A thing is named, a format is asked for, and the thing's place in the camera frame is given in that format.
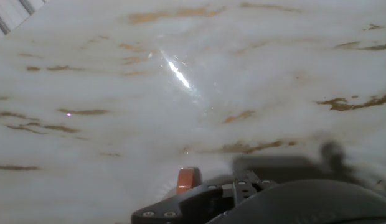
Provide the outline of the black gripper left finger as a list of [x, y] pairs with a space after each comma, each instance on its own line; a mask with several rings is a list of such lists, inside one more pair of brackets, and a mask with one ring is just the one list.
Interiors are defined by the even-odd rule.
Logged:
[[236, 172], [224, 184], [204, 183], [200, 170], [181, 169], [176, 194], [131, 215], [131, 224], [217, 223], [258, 192], [252, 171]]

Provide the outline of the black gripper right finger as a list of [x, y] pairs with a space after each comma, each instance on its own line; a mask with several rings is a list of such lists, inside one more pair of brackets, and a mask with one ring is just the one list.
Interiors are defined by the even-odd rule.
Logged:
[[273, 180], [258, 180], [257, 181], [257, 186], [259, 187], [260, 190], [270, 189], [270, 188], [276, 187], [277, 185], [278, 185], [278, 183], [273, 181]]

